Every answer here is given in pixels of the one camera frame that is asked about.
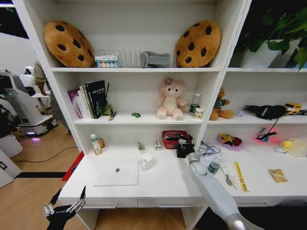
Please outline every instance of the black book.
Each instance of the black book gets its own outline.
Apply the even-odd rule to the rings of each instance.
[[[102,108],[106,104],[105,81],[93,81],[85,83],[86,91],[90,99],[94,118],[97,119],[102,114]]]

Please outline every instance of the plastic basket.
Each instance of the plastic basket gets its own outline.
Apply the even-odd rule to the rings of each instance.
[[[178,141],[177,140],[166,140],[165,136],[168,136],[169,138],[176,138],[176,137],[180,137],[181,135],[183,135],[185,138],[191,141],[191,139],[189,138],[189,134],[186,131],[180,131],[180,130],[163,131],[162,141],[164,143],[164,147],[168,150],[177,149]]]

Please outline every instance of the bottle cap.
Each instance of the bottle cap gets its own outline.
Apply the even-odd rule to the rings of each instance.
[[[96,134],[95,133],[91,134],[91,139],[96,139]]]

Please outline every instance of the yellow tape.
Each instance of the yellow tape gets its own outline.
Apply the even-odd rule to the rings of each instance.
[[[239,163],[236,162],[236,161],[235,161],[235,168],[236,168],[236,173],[237,173],[237,175],[239,177],[239,180],[240,180],[240,184],[241,184],[242,190],[245,191],[245,192],[249,192],[248,187],[245,184],[245,181],[244,181],[243,174],[242,174],[241,168],[239,166]]]

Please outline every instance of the robotic claw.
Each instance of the robotic claw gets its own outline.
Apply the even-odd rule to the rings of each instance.
[[[61,190],[62,189],[60,189],[52,197],[48,205],[44,206],[46,217],[50,222],[47,230],[63,230],[66,222],[70,218],[73,218],[76,215],[76,213],[85,205],[86,186],[84,186],[84,189],[82,190],[80,199],[77,202],[75,202],[73,205],[59,206],[53,208],[53,206],[58,200]]]

